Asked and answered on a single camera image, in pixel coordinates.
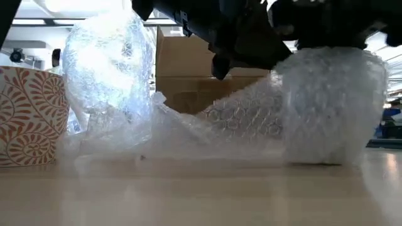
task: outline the orange swirl pattern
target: orange swirl pattern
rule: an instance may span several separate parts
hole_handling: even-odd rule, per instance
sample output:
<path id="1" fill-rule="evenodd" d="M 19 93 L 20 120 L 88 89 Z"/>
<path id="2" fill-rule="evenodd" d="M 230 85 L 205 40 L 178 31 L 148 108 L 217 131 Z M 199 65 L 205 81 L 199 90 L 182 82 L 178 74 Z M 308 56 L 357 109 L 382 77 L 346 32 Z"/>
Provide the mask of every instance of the orange swirl pattern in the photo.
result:
<path id="1" fill-rule="evenodd" d="M 54 162 L 68 110 L 61 76 L 0 67 L 0 167 Z"/>

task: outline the plastic wrap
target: plastic wrap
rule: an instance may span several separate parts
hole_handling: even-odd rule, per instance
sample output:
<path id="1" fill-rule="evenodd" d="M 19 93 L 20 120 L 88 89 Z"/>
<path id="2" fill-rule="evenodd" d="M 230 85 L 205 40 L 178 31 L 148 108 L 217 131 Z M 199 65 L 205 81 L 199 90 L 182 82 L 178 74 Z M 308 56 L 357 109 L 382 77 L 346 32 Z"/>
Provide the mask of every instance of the plastic wrap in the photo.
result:
<path id="1" fill-rule="evenodd" d="M 357 161 L 383 113 L 384 63 L 355 48 L 304 49 L 276 70 L 283 75 L 286 159 Z"/>
<path id="2" fill-rule="evenodd" d="M 140 23 L 133 13 L 113 13 L 73 29 L 63 68 L 84 131 L 59 142 L 64 153 L 275 163 L 285 153 L 294 163 L 343 164 L 379 122 L 387 72 L 380 59 L 351 48 L 298 51 L 200 114 L 179 114 L 161 93 L 149 97 L 152 51 Z"/>
<path id="3" fill-rule="evenodd" d="M 153 51 L 142 21 L 115 11 L 76 25 L 63 52 L 67 97 L 81 149 L 130 149 L 150 136 Z"/>
<path id="4" fill-rule="evenodd" d="M 179 114 L 154 95 L 153 133 L 136 152 L 174 159 L 281 161 L 281 80 L 267 76 L 217 100 L 196 116 Z"/>

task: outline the black machine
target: black machine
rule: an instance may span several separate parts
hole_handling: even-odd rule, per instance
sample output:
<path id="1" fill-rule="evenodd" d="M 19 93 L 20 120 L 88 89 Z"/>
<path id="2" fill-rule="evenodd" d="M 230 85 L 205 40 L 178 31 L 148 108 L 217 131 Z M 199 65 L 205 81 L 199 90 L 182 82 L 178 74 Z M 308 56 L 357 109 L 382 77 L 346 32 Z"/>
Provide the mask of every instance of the black machine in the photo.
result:
<path id="1" fill-rule="evenodd" d="M 400 0 L 133 0 L 143 20 L 157 9 L 209 43 L 212 74 L 222 80 L 233 67 L 272 69 L 296 47 L 366 47 L 381 31 L 389 46 L 402 44 Z"/>

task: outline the blue object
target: blue object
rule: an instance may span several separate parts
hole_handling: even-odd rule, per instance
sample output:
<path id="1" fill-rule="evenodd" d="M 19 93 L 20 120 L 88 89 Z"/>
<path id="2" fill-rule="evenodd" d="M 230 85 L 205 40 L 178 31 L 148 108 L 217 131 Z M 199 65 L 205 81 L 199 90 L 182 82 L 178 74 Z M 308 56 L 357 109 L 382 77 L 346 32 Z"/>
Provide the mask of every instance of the blue object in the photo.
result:
<path id="1" fill-rule="evenodd" d="M 401 109 L 384 109 L 383 117 L 391 117 L 401 113 Z"/>

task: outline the cardboard box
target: cardboard box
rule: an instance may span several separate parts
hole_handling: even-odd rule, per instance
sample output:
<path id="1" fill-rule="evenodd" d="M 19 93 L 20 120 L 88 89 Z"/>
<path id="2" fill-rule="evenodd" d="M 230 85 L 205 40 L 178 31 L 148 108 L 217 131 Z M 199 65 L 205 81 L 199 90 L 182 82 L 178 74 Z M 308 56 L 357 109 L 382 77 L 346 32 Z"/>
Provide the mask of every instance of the cardboard box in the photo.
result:
<path id="1" fill-rule="evenodd" d="M 223 81 L 211 74 L 214 54 L 208 43 L 191 36 L 163 36 L 158 30 L 156 45 L 156 91 L 165 104 L 181 113 L 196 114 L 231 93 L 266 76 L 269 71 L 234 68 Z"/>

